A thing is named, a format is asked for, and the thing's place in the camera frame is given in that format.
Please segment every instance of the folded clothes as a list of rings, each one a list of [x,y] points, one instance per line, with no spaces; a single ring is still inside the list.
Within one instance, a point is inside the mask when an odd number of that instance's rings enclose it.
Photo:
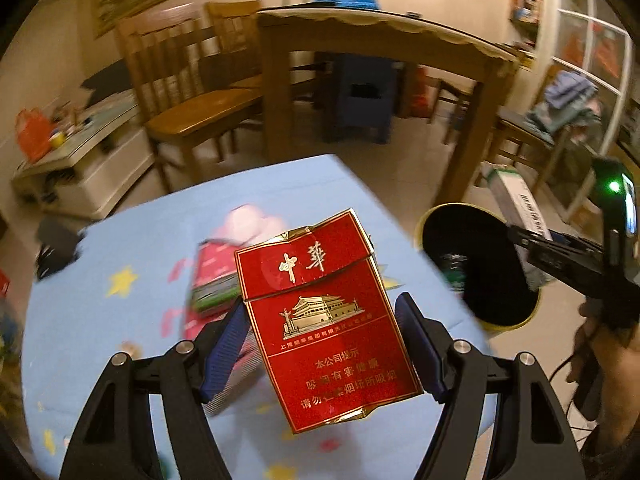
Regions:
[[[561,70],[555,81],[546,87],[545,101],[553,108],[563,108],[588,89],[595,92],[596,86],[585,76]]]
[[[538,103],[526,114],[526,124],[542,139],[561,130],[568,124],[572,126],[591,126],[600,123],[600,106],[594,102],[596,87],[583,90],[562,108],[554,108],[547,101]]]

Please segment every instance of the cardboard box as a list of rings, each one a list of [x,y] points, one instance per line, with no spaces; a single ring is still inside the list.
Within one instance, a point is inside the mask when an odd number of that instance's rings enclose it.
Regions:
[[[352,210],[236,252],[258,348],[294,433],[422,392]]]

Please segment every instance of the red bag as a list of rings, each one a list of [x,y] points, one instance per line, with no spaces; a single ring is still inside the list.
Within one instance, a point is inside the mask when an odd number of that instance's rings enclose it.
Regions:
[[[31,164],[49,153],[49,137],[53,128],[53,124],[37,108],[31,112],[21,110],[15,118],[15,139]]]
[[[0,298],[6,298],[6,292],[9,290],[9,278],[0,270]]]
[[[427,69],[423,66],[417,68],[414,96],[411,101],[411,117],[428,119],[431,117],[431,103],[429,88],[427,86]]]

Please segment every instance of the chair backrest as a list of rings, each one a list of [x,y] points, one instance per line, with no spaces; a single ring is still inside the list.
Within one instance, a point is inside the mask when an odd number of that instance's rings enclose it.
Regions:
[[[218,36],[220,51],[234,54],[233,71],[236,79],[244,79],[261,73],[260,40],[256,12],[262,8],[259,0],[250,2],[219,3],[206,5],[209,21]]]
[[[203,42],[215,35],[213,28],[202,28],[195,4],[150,10],[116,24],[118,49],[145,121],[204,92],[199,61]]]

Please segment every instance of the wooden table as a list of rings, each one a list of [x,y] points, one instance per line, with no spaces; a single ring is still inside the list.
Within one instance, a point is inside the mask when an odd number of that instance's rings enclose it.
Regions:
[[[462,200],[482,161],[515,56],[459,30],[388,12],[282,7],[258,12],[257,21],[262,46],[264,135],[270,162],[293,156],[290,52],[386,57],[477,81],[435,205]]]

